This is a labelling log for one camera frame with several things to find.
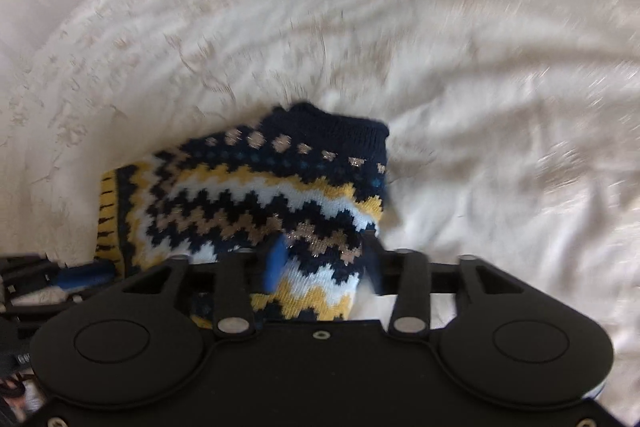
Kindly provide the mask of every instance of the knit sock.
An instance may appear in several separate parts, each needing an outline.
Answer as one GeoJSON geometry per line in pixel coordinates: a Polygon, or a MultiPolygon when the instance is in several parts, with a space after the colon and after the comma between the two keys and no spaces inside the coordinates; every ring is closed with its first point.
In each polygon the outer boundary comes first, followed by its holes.
{"type": "Polygon", "coordinates": [[[383,123],[298,103],[107,172],[97,256],[128,277],[282,231],[288,261],[272,295],[252,295],[257,316],[345,319],[363,272],[358,232],[382,215],[386,136],[383,123]]]}

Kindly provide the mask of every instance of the wrinkled sheet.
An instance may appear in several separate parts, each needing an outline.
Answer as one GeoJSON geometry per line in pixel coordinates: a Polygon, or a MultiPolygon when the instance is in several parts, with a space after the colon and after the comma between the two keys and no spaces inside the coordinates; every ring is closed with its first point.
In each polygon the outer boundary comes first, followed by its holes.
{"type": "MultiPolygon", "coordinates": [[[[4,251],[94,251],[101,172],[275,104],[389,124],[382,239],[601,322],[640,417],[640,0],[86,0],[2,86],[4,251]]],[[[388,312],[365,299],[355,315],[388,312]]]]}

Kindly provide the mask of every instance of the screw head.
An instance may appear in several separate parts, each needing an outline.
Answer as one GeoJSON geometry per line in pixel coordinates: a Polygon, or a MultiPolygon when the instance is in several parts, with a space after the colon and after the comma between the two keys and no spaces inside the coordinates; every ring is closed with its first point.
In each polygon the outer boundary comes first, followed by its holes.
{"type": "Polygon", "coordinates": [[[329,333],[329,331],[324,331],[324,330],[314,331],[314,334],[313,334],[313,338],[315,338],[316,341],[325,341],[329,339],[330,336],[331,336],[331,333],[329,333]]]}
{"type": "Polygon", "coordinates": [[[394,320],[394,328],[401,333],[420,333],[426,327],[424,320],[418,317],[400,317],[394,320]]]}
{"type": "Polygon", "coordinates": [[[237,335],[249,329],[249,322],[242,317],[227,317],[218,322],[218,329],[223,333],[237,335]]]}
{"type": "Polygon", "coordinates": [[[66,422],[62,418],[54,416],[47,421],[47,427],[68,427],[66,422]]]}

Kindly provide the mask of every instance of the circular pad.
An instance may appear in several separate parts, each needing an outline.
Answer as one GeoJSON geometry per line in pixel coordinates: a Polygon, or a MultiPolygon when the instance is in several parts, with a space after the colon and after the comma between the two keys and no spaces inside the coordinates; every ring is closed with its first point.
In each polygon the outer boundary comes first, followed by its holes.
{"type": "Polygon", "coordinates": [[[133,359],[145,350],[149,332],[130,321],[102,321],[76,335],[76,349],[92,362],[117,363],[133,359]]]}
{"type": "Polygon", "coordinates": [[[516,407],[577,401],[613,364],[611,341],[598,324],[537,292],[473,303],[444,328],[439,351],[464,384],[516,407]]]}
{"type": "Polygon", "coordinates": [[[569,348],[564,331],[539,321],[513,321],[500,326],[494,343],[503,355],[518,362],[551,362],[569,348]]]}
{"type": "Polygon", "coordinates": [[[83,407],[131,407],[187,378],[204,346],[196,325],[154,295],[120,292],[38,330],[31,363],[43,386],[83,407]]]}

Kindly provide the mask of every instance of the yellow stripe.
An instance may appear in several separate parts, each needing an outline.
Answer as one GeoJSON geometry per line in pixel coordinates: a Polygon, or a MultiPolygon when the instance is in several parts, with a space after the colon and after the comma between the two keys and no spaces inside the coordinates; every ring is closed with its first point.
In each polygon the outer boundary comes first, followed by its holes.
{"type": "Polygon", "coordinates": [[[136,166],[136,173],[131,177],[131,183],[136,186],[136,190],[130,196],[129,202],[132,204],[132,209],[127,213],[127,223],[129,223],[129,235],[127,240],[134,246],[135,254],[132,259],[134,266],[140,265],[141,256],[146,254],[145,243],[138,238],[138,229],[141,226],[140,219],[136,216],[137,212],[144,212],[146,214],[146,201],[144,195],[148,193],[148,189],[151,183],[145,178],[145,175],[152,170],[152,166],[146,162],[136,162],[133,164],[136,166]]]}
{"type": "Polygon", "coordinates": [[[291,292],[288,280],[281,279],[276,292],[271,295],[253,294],[251,304],[254,311],[263,310],[267,304],[278,301],[282,306],[282,315],[285,319],[295,319],[300,312],[312,308],[318,314],[318,320],[331,321],[340,316],[346,319],[351,309],[351,297],[342,296],[340,302],[329,306],[326,302],[326,294],[320,286],[312,286],[302,297],[296,297],[291,292]]]}
{"type": "Polygon", "coordinates": [[[207,319],[203,319],[202,317],[198,317],[197,315],[191,315],[191,320],[195,322],[196,326],[203,330],[212,330],[213,324],[211,321],[207,319]]]}
{"type": "Polygon", "coordinates": [[[96,251],[96,257],[112,261],[119,276],[124,275],[124,257],[120,251],[118,242],[118,188],[114,171],[105,172],[100,182],[100,211],[98,212],[98,234],[106,233],[104,237],[98,237],[97,247],[107,247],[110,250],[96,251]]]}
{"type": "Polygon", "coordinates": [[[241,184],[250,183],[256,178],[261,178],[265,185],[280,185],[287,183],[300,192],[304,192],[306,190],[320,190],[325,197],[330,200],[345,197],[349,198],[353,201],[353,205],[356,206],[359,211],[371,216],[373,220],[379,221],[380,217],[382,217],[382,200],[380,197],[372,196],[367,198],[365,201],[355,201],[355,187],[353,184],[348,183],[334,187],[327,182],[326,177],[324,176],[315,179],[310,183],[305,183],[298,175],[279,178],[268,172],[253,172],[246,165],[241,166],[233,172],[229,172],[226,164],[219,165],[215,169],[209,169],[207,166],[201,164],[194,169],[180,172],[176,179],[176,184],[187,182],[192,177],[195,177],[200,183],[207,182],[212,178],[215,178],[218,182],[237,180],[241,184]]]}

